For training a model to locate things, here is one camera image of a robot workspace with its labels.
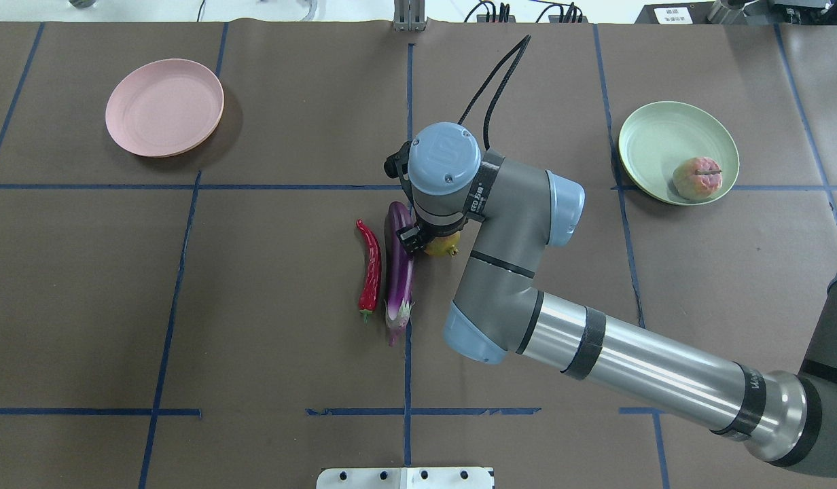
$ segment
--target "purple eggplant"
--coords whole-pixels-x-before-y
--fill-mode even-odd
[[[385,325],[388,326],[388,346],[394,346],[404,334],[412,310],[412,257],[397,238],[397,230],[408,226],[412,226],[412,215],[406,205],[398,201],[391,203],[385,217],[385,285],[388,289],[385,295]]]

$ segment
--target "white label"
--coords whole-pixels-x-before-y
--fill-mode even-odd
[[[686,7],[667,7],[654,9],[658,24],[693,24],[690,11]]]

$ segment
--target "green plate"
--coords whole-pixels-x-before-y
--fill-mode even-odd
[[[687,103],[654,102],[638,108],[624,121],[618,151],[633,182],[669,204],[708,204],[724,197],[738,179],[738,149],[729,131]],[[723,174],[719,191],[704,200],[683,198],[673,185],[673,171],[693,157],[710,157]]]

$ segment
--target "pink fruit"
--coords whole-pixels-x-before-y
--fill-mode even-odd
[[[711,158],[690,158],[677,167],[673,173],[673,183],[679,195],[690,200],[702,200],[711,197],[723,185],[720,165]]]

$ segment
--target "black band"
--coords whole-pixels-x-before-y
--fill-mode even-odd
[[[837,368],[815,362],[814,360],[802,360],[800,374],[814,375],[814,377],[820,377],[823,380],[832,382],[832,384],[837,384]]]
[[[493,266],[499,266],[502,269],[509,270],[509,272],[518,273],[518,275],[524,275],[527,278],[533,278],[533,275],[534,275],[534,273],[531,272],[530,270],[527,270],[526,268],[522,268],[520,266],[517,266],[517,264],[511,264],[511,263],[505,262],[501,259],[495,259],[495,257],[492,257],[492,256],[484,254],[484,253],[480,253],[479,251],[476,251],[476,250],[471,251],[470,257],[473,257],[474,259],[477,259],[477,260],[482,260],[482,261],[484,261],[484,263],[492,264]]]
[[[491,187],[494,185],[494,180],[497,179],[497,173],[499,171],[499,165],[484,160],[478,167],[476,176],[470,186],[470,193],[468,193],[467,199],[464,202],[464,215],[468,219],[480,223],[484,221],[482,211],[484,211],[484,205],[488,202]]]
[[[756,369],[741,364],[736,365],[745,375],[745,396],[742,399],[742,406],[729,427],[711,430],[711,432],[736,441],[744,441],[757,429],[757,424],[760,424],[763,412],[766,411],[766,380]]]
[[[797,440],[794,448],[785,456],[769,462],[775,467],[790,467],[800,463],[808,456],[808,453],[814,448],[814,443],[817,443],[817,437],[820,434],[820,424],[823,424],[823,405],[820,403],[820,394],[814,387],[814,384],[801,375],[796,376],[802,384],[804,390],[804,405],[806,406],[806,415],[804,415],[804,427],[802,428],[802,435]]]
[[[585,309],[587,315],[584,318],[581,343],[579,343],[573,361],[570,362],[567,369],[562,371],[562,374],[567,374],[575,380],[583,380],[590,374],[593,365],[596,365],[599,353],[603,350],[603,340],[605,338],[605,314],[599,312],[599,310],[590,309],[590,307]]]
[[[524,337],[521,339],[521,344],[518,346],[518,350],[515,353],[520,355],[524,353],[524,348],[527,348],[527,344],[530,343],[530,338],[533,336],[533,330],[536,329],[536,322],[539,320],[539,312],[542,310],[542,300],[546,297],[546,292],[538,291],[536,294],[536,304],[533,304],[533,314],[530,316],[530,324],[527,325],[527,331],[524,332]]]

